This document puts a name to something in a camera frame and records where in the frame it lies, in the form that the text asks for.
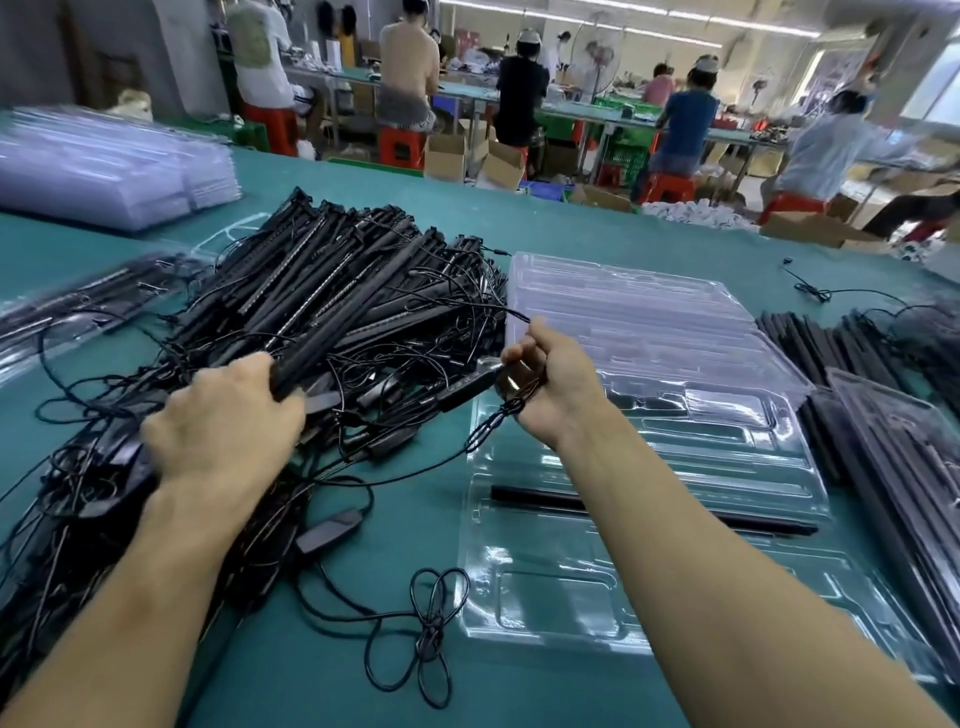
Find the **hat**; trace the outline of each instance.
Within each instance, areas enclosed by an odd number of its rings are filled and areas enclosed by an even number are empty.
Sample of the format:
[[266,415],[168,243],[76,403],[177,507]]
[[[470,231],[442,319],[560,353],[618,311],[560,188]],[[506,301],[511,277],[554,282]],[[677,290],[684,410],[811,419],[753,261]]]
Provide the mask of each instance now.
[[719,73],[720,71],[720,59],[716,56],[701,56],[697,59],[697,62],[693,65],[695,70],[703,71],[704,73]]
[[517,43],[536,43],[540,45],[540,34],[535,31],[533,28],[524,28],[520,31],[520,35],[516,37]]

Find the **red stool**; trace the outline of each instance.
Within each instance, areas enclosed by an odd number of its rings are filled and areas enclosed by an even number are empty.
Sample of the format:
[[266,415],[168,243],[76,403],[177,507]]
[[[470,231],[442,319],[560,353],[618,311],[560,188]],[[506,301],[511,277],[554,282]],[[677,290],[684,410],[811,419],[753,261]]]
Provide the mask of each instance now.
[[378,140],[381,164],[403,169],[423,169],[425,133],[381,127]]
[[678,177],[677,175],[664,175],[660,172],[654,172],[650,175],[643,192],[640,193],[640,199],[636,201],[638,205],[643,203],[658,203],[663,199],[663,193],[669,192],[677,198],[674,202],[688,203],[696,197],[697,183],[690,177]]
[[622,182],[623,167],[608,161],[600,165],[600,173],[597,175],[598,187],[619,187]]
[[814,200],[812,197],[796,195],[793,192],[778,192],[756,223],[766,225],[772,212],[820,212],[823,214],[827,212],[827,203]]
[[943,230],[947,226],[947,223],[949,223],[949,219],[920,223],[920,225],[903,237],[903,241],[906,243],[922,243],[931,235],[935,235]]

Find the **long table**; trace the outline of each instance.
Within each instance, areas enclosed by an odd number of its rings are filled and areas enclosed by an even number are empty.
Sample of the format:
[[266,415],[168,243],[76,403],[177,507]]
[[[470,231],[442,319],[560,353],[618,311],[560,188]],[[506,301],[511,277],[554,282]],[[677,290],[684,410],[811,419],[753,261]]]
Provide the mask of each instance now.
[[[828,303],[818,303],[794,288],[795,281],[780,268],[785,257],[793,258],[792,270],[822,288],[875,289],[906,299],[958,292],[957,286],[917,266],[885,256],[246,150],[236,150],[234,160],[244,188],[242,200],[149,231],[139,240],[0,214],[6,261],[0,268],[0,298],[9,300],[92,273],[139,255],[154,242],[222,250],[231,236],[243,235],[245,227],[272,212],[294,185],[317,202],[401,206],[416,216],[422,229],[436,226],[448,239],[458,233],[479,235],[489,246],[512,253],[522,250],[720,280],[755,315],[794,310],[831,325],[852,307],[889,304],[870,293],[837,294]],[[155,354],[156,345],[142,334],[120,330],[58,357],[53,366],[72,381],[125,373],[149,363]],[[74,425],[44,425],[34,417],[41,401],[59,394],[40,370],[0,387],[0,482],[13,482],[76,430]],[[463,444],[469,420],[469,404],[442,415],[386,464],[359,474],[379,479],[437,462]],[[466,459],[458,458],[431,473],[377,489],[376,507],[363,528],[324,561],[331,578],[347,594],[379,610],[406,609],[408,582],[416,569],[456,564],[470,472]],[[0,531],[32,496],[31,489],[24,488],[0,504]],[[883,571],[859,503],[840,488],[830,488],[829,496],[834,524],[810,537],[810,545],[854,549],[868,567]],[[316,522],[356,505],[356,499],[353,492],[321,491],[311,503],[310,518]],[[339,609],[332,599],[321,599],[319,590],[317,599],[331,612]],[[386,638],[374,649],[375,668],[390,679],[402,671],[411,650],[408,638]],[[649,656],[480,643],[466,638],[455,623],[447,629],[444,655],[454,681],[452,703],[445,711],[422,701],[416,678],[398,692],[378,692],[364,676],[362,641],[312,631],[301,620],[291,590],[281,585],[263,610],[237,630],[190,726],[686,726],[656,660]],[[952,706],[941,689],[930,689]]]

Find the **worker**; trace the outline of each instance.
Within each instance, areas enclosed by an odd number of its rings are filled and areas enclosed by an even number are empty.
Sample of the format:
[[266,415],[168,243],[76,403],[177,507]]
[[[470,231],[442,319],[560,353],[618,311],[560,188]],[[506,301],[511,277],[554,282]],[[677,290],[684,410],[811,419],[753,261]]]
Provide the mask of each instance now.
[[891,144],[889,131],[864,118],[870,93],[863,84],[844,87],[829,100],[823,115],[800,130],[789,144],[783,171],[760,186],[764,208],[778,192],[826,204],[858,159],[897,158],[914,146],[912,137]]
[[267,0],[239,0],[227,9],[227,32],[243,117],[264,125],[271,152],[296,157],[294,91],[279,54],[290,47],[283,15]]
[[440,90],[440,49],[426,32],[426,0],[403,0],[403,17],[380,31],[380,88],[376,118],[381,124],[430,132],[437,116],[428,96]]
[[960,212],[960,191],[949,195],[899,195],[878,212],[863,227],[864,232],[883,239],[889,238],[903,223],[946,224]]
[[493,118],[497,141],[512,147],[527,147],[537,131],[534,109],[546,96],[550,76],[537,62],[540,34],[532,28],[516,37],[516,55],[500,62],[496,87],[500,110]]
[[[685,488],[573,339],[535,319],[502,360],[521,387],[542,378],[519,422],[563,463],[692,728],[953,726],[850,615]],[[272,363],[257,353],[198,372],[143,423],[159,487],[0,728],[174,725],[221,563],[303,428],[302,396],[270,392]],[[342,698],[323,685],[309,696]]]
[[686,74],[686,91],[670,96],[657,120],[657,129],[666,129],[666,138],[660,141],[647,168],[636,175],[632,200],[639,199],[653,173],[691,177],[700,167],[707,132],[720,106],[720,100],[711,93],[719,70],[716,56],[701,56]]
[[557,80],[557,74],[561,69],[561,58],[563,57],[564,46],[570,42],[570,31],[563,31],[557,36],[556,42],[550,47],[541,49],[537,62],[546,68],[550,76],[550,83]]
[[643,89],[643,103],[665,107],[667,100],[673,94],[673,68],[666,63],[658,63],[654,68],[654,77]]

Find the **green table surface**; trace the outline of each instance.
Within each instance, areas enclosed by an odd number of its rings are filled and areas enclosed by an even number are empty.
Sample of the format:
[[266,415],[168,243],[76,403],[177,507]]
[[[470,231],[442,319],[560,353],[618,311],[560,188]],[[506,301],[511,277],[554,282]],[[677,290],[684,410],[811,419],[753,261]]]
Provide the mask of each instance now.
[[[786,257],[793,259],[792,270],[823,288],[874,288],[902,298],[956,294],[951,284],[889,257],[839,253],[747,232],[711,231],[642,215],[244,150],[236,151],[234,158],[245,190],[241,201],[150,231],[142,240],[0,215],[6,248],[0,298],[14,298],[139,254],[149,241],[191,247],[207,241],[207,248],[222,248],[228,241],[223,229],[273,211],[294,185],[315,202],[327,198],[346,206],[401,206],[416,216],[422,229],[436,226],[448,239],[466,233],[510,252],[584,258],[720,280],[754,314],[794,310],[829,325],[854,306],[896,307],[881,296],[862,293],[838,293],[830,303],[815,303],[796,291],[794,280],[780,269]],[[149,360],[154,352],[149,340],[125,330],[61,356],[55,360],[55,369],[68,380],[123,373]],[[43,425],[32,415],[38,403],[56,392],[38,370],[0,387],[0,471],[4,476],[0,482],[12,482],[73,431],[70,425]],[[469,405],[441,416],[376,473],[407,473],[455,452],[468,434],[469,416]],[[376,506],[361,531],[326,562],[341,588],[379,610],[407,608],[408,583],[416,569],[456,565],[468,477],[468,464],[459,458],[434,472],[379,488]],[[830,495],[835,525],[809,544],[844,548],[884,570],[858,504],[836,489]],[[0,527],[8,526],[30,497],[24,490],[5,502],[0,507]],[[312,515],[319,518],[336,512],[360,497],[319,492]],[[339,609],[331,598],[320,602],[330,611]],[[374,650],[375,667],[390,678],[402,670],[411,652],[409,637],[385,637]],[[312,631],[300,619],[290,589],[281,585],[265,608],[237,631],[191,725],[685,725],[650,657],[481,643],[468,640],[455,624],[447,631],[444,654],[454,680],[453,701],[446,711],[427,707],[415,681],[393,694],[378,692],[364,676],[362,642],[334,640]]]

